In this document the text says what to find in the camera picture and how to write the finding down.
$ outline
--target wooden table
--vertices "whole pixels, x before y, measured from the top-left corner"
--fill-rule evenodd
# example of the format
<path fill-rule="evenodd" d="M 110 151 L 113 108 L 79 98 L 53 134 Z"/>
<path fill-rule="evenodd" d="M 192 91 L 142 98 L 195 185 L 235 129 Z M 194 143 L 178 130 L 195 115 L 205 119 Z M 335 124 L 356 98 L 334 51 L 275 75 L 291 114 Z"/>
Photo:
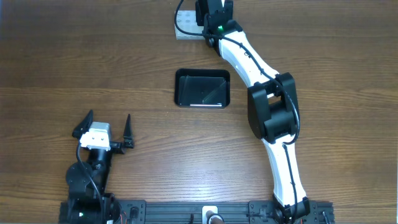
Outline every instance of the wooden table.
<path fill-rule="evenodd" d="M 57 222 L 90 109 L 136 148 L 115 156 L 108 192 L 158 201 L 272 198 L 268 156 L 248 124 L 246 87 L 201 41 L 177 41 L 178 0 L 5 0 L 0 32 L 0 221 Z M 193 9 L 186 1 L 184 9 Z M 235 1 L 259 55 L 296 80 L 301 181 L 338 223 L 395 223 L 396 1 Z M 179 108 L 179 68 L 231 73 L 224 110 Z"/>

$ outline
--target black cable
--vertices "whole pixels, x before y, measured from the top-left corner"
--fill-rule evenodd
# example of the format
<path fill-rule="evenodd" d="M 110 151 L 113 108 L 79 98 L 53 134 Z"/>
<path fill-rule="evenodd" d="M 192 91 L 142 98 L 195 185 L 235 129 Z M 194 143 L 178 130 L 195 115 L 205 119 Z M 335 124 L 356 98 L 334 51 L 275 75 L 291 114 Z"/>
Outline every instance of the black cable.
<path fill-rule="evenodd" d="M 242 48 L 242 49 L 247 53 L 248 57 L 251 58 L 251 60 L 256 64 L 256 66 L 257 66 L 257 68 L 260 70 L 260 72 L 261 72 L 265 77 L 267 77 L 270 81 L 272 81 L 273 83 L 275 83 L 276 86 L 277 86 L 277 88 L 278 88 L 280 91 L 283 91 L 284 95 L 285 95 L 285 96 L 287 97 L 287 99 L 289 100 L 289 103 L 292 105 L 293 114 L 294 114 L 294 119 L 295 119 L 295 121 L 296 121 L 296 126 L 297 126 L 296 133 L 295 133 L 295 136 L 294 136 L 293 140 L 291 140 L 290 142 L 283 142 L 283 144 L 290 145 L 290 144 L 295 143 L 296 140 L 297 140 L 297 138 L 299 137 L 299 133 L 300 133 L 300 118 L 299 118 L 299 113 L 298 113 L 298 111 L 297 111 L 296 106 L 295 106 L 294 103 L 293 103 L 293 100 L 291 99 L 290 95 L 287 94 L 287 92 L 285 91 L 285 89 L 283 88 L 283 86 L 282 86 L 275 78 L 273 78 L 273 77 L 271 77 L 270 75 L 268 75 L 268 74 L 264 71 L 263 68 L 261 68 L 260 64 L 259 64 L 259 63 L 257 62 L 257 60 L 253 57 L 253 54 L 250 53 L 250 51 L 249 51 L 242 43 L 239 43 L 238 41 L 233 40 L 233 39 L 230 39 L 230 38 L 225 37 L 225 36 L 223 36 L 223 35 L 199 34 L 199 33 L 192 33 L 192 32 L 187 32 L 187 31 L 182 30 L 182 29 L 178 26 L 178 24 L 177 24 L 177 14 L 178 14 L 178 11 L 180 10 L 180 7 L 181 7 L 182 3 L 183 3 L 183 0 L 181 0 L 180 3 L 178 4 L 178 6 L 177 6 L 177 8 L 176 8 L 176 10 L 175 10 L 175 14 L 174 14 L 174 25 L 175 25 L 175 27 L 176 27 L 181 33 L 187 34 L 187 35 L 194 35 L 194 36 L 201 36 L 201 37 L 207 37 L 207 38 L 214 38 L 214 39 L 219 39 L 219 40 L 224 39 L 224 40 L 228 40 L 228 41 L 230 41 L 230 42 L 232 42 L 232 43 L 238 45 L 240 48 Z"/>
<path fill-rule="evenodd" d="M 102 200 L 101 194 L 100 194 L 97 186 L 95 185 L 94 180 L 90 177 L 89 173 L 86 171 L 86 167 L 85 167 L 84 163 L 80 159 L 80 142 L 77 144 L 76 158 L 80 165 L 82 173 L 84 173 L 86 175 L 86 177 L 90 180 L 91 185 L 93 186 L 96 194 L 98 195 L 99 204 L 101 206 L 101 217 L 100 217 L 101 221 L 100 221 L 100 223 L 102 224 L 103 223 L 102 219 L 104 218 L 104 213 L 105 213 L 104 212 L 104 201 Z"/>
<path fill-rule="evenodd" d="M 286 153 L 286 158 L 287 158 L 287 165 L 289 167 L 289 172 L 290 172 L 290 178 L 292 180 L 292 185 L 293 185 L 293 192 L 294 192 L 294 200 L 295 200 L 295 209 L 294 209 L 294 213 L 292 214 L 292 223 L 294 223 L 295 221 L 295 216 L 297 214 L 297 192 L 296 192 L 296 187 L 295 187 L 295 183 L 294 183 L 294 178 L 293 178 L 293 173 L 292 173 L 292 166 L 290 165 L 290 159 L 289 159 L 289 153 L 287 152 L 287 146 L 286 145 L 290 145 L 296 142 L 297 138 L 299 138 L 299 133 L 300 133 L 300 117 L 299 117 L 299 113 L 297 111 L 296 106 L 293 103 L 292 98 L 290 97 L 289 94 L 287 94 L 287 92 L 285 91 L 284 87 L 273 77 L 271 77 L 270 75 L 268 75 L 263 68 L 261 68 L 260 64 L 257 62 L 257 60 L 253 57 L 252 53 L 250 53 L 250 51 L 242 44 L 239 43 L 236 40 L 230 39 L 228 37 L 225 37 L 223 35 L 214 35 L 214 34 L 198 34 L 198 33 L 192 33 L 192 32 L 186 32 L 184 30 L 182 30 L 178 24 L 177 24 L 177 14 L 178 11 L 180 10 L 180 7 L 182 5 L 184 0 L 181 0 L 180 3 L 177 6 L 177 9 L 175 10 L 175 14 L 174 14 L 174 25 L 175 27 L 183 34 L 186 35 L 194 35 L 194 36 L 202 36 L 205 38 L 214 38 L 214 39 L 224 39 L 224 40 L 228 40 L 236 45 L 238 45 L 240 48 L 242 48 L 248 55 L 249 58 L 251 58 L 251 60 L 256 64 L 257 68 L 260 70 L 260 72 L 267 77 L 270 81 L 272 81 L 273 83 L 276 84 L 277 88 L 280 91 L 283 91 L 284 95 L 287 97 L 287 99 L 289 100 L 289 103 L 292 105 L 293 108 L 293 114 L 294 114 L 294 119 L 296 121 L 296 133 L 294 138 L 290 141 L 290 142 L 283 142 L 282 143 L 282 147 L 285 149 L 285 153 Z"/>

